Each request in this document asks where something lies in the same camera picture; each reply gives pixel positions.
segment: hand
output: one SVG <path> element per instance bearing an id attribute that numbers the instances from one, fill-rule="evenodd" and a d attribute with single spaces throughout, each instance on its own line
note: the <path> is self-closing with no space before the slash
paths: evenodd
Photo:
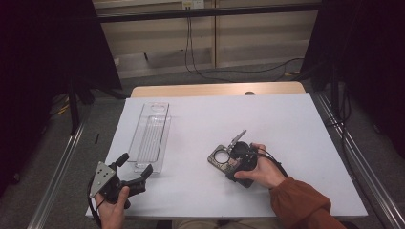
<path id="1" fill-rule="evenodd" d="M 252 146 L 258 149 L 259 154 L 265 154 L 265 145 L 252 143 Z M 234 177 L 253 179 L 269 189 L 277 187 L 286 179 L 277 166 L 263 156 L 258 156 L 257 165 L 254 170 L 236 172 Z"/>
<path id="2" fill-rule="evenodd" d="M 96 194 L 96 205 L 98 206 L 98 212 L 101 219 L 101 227 L 103 229 L 118 229 L 122 228 L 125 215 L 124 215 L 124 204 L 129 195 L 129 187 L 124 186 L 119 192 L 118 201 L 116 204 L 108 203 L 104 201 L 104 197 L 101 194 Z"/>

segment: electrical outlet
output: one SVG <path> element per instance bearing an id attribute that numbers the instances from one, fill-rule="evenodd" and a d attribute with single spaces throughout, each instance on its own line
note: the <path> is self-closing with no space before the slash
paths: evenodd
<path id="1" fill-rule="evenodd" d="M 182 1 L 182 9 L 183 10 L 191 10 L 194 8 L 192 0 Z"/>
<path id="2" fill-rule="evenodd" d="M 193 5 L 193 9 L 204 9 L 203 0 L 194 0 Z"/>

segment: brown sleeve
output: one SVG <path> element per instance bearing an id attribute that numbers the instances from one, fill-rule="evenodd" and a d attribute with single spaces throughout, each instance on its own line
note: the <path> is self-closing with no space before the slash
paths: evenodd
<path id="1" fill-rule="evenodd" d="M 302 181 L 288 177 L 270 193 L 285 228 L 345 228 L 330 215 L 330 200 Z"/>

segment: person's arm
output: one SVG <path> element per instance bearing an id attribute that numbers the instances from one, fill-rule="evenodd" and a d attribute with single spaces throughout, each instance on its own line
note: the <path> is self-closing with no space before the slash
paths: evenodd
<path id="1" fill-rule="evenodd" d="M 253 144 L 260 154 L 266 146 Z M 258 156 L 252 171 L 235 173 L 235 178 L 250 178 L 270 189 L 271 207 L 285 228 L 345 228 L 330 215 L 330 200 L 310 185 L 284 177 L 270 160 Z"/>
<path id="2" fill-rule="evenodd" d="M 129 195 L 129 187 L 125 186 L 121 189 L 116 204 L 104 201 L 101 194 L 96 194 L 96 205 L 101 219 L 102 229 L 121 229 L 125 220 L 124 204 Z"/>

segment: transparent plastic container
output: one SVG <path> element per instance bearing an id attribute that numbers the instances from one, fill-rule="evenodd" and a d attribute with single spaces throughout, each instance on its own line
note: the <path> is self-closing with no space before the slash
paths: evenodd
<path id="1" fill-rule="evenodd" d="M 129 162 L 134 162 L 136 173 L 152 164 L 154 173 L 160 173 L 170 128 L 169 104 L 143 104 L 137 129 L 129 150 Z"/>

